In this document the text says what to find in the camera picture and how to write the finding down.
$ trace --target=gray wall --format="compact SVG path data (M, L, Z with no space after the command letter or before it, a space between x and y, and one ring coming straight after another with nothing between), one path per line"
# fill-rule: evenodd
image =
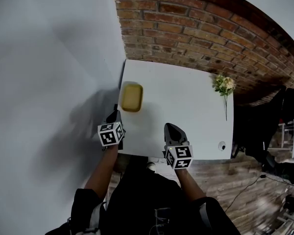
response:
M0 0L0 235L66 222L124 60L114 0Z

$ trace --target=white table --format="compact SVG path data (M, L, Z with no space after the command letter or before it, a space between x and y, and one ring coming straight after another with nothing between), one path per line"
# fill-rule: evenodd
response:
M121 108L123 87L143 86L142 108L137 113ZM185 131L194 159L230 159L233 136L233 95L224 99L212 88L213 75L190 68L147 61L126 60L118 109L126 130L121 153L162 158L164 125ZM224 141L226 148L219 150Z

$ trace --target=black sleeve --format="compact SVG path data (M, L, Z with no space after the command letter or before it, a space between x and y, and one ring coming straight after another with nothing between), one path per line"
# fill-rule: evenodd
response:
M197 199L179 210L173 218L171 234L240 235L214 198Z
M211 227L208 230L211 230L212 234L223 234L224 231L232 235L240 234L216 199L211 197L197 199L191 203L190 209L192 215L200 218L205 227Z
M71 211L72 234L89 228L92 212L100 203L102 201L92 189L77 189Z

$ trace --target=red brick wall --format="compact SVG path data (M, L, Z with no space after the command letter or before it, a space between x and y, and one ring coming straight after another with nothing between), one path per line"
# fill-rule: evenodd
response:
M126 56L222 73L235 103L268 102L294 87L294 56L273 35L204 0L116 0Z

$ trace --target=flower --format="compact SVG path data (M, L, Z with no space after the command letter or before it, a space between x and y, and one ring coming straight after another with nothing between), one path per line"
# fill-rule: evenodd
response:
M219 92L221 96L224 96L225 119L227 120L227 97L233 93L235 89L234 80L230 77L218 75L216 76L213 87L215 88L216 92Z

